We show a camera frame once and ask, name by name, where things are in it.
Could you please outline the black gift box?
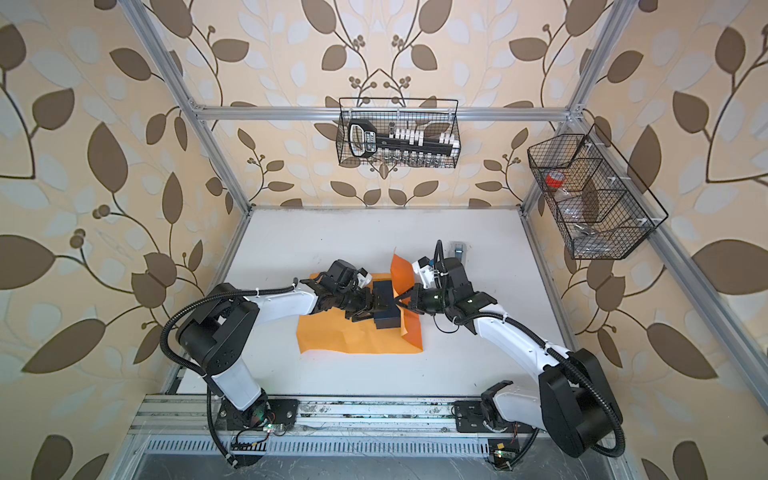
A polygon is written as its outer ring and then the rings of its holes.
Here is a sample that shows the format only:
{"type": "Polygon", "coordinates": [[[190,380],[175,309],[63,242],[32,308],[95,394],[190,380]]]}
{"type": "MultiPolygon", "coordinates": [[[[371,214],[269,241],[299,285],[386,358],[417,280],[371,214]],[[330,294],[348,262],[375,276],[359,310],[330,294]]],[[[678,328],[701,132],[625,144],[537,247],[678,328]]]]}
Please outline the black gift box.
{"type": "Polygon", "coordinates": [[[377,330],[399,329],[401,311],[395,303],[395,293],[391,280],[373,282],[373,322],[377,330]]]}

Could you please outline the orange wrapping paper sheet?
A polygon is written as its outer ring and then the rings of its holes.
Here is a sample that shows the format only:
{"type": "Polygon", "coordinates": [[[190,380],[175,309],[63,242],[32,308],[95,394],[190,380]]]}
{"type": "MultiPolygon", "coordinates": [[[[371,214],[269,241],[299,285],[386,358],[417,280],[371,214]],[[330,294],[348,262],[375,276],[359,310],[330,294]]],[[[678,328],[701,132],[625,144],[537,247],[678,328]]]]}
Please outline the orange wrapping paper sheet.
{"type": "Polygon", "coordinates": [[[419,354],[424,350],[420,317],[399,308],[386,314],[393,325],[379,328],[372,318],[353,322],[338,307],[302,315],[296,339],[302,353],[312,350],[344,354],[419,354]]]}

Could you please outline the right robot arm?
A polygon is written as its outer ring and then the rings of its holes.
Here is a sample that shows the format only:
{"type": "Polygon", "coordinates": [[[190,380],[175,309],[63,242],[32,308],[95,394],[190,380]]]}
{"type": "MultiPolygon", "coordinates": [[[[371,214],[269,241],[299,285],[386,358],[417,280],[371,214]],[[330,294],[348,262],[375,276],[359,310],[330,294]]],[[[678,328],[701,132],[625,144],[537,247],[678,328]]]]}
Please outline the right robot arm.
{"type": "Polygon", "coordinates": [[[394,257],[390,267],[394,299],[418,315],[443,315],[495,345],[532,379],[534,390],[500,381],[480,397],[484,426],[505,432],[515,424],[545,431],[565,454],[587,450],[618,458],[626,451],[623,415],[597,358],[586,349],[569,350],[514,319],[490,294],[475,289],[456,258],[408,263],[394,257]]]}

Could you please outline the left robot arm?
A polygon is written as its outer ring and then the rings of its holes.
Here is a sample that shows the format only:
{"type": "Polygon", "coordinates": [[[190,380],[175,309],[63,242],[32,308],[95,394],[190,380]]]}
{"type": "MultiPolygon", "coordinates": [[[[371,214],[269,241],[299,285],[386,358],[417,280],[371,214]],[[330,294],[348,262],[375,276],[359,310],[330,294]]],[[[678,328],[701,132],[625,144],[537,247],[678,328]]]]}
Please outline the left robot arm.
{"type": "Polygon", "coordinates": [[[243,359],[255,327],[333,309],[360,322],[394,307],[391,285],[377,286],[366,270],[336,260],[288,287],[248,290],[221,283],[172,317],[161,347],[169,359],[197,373],[209,394],[223,399],[237,424],[255,427],[270,419],[268,396],[243,359]]]}

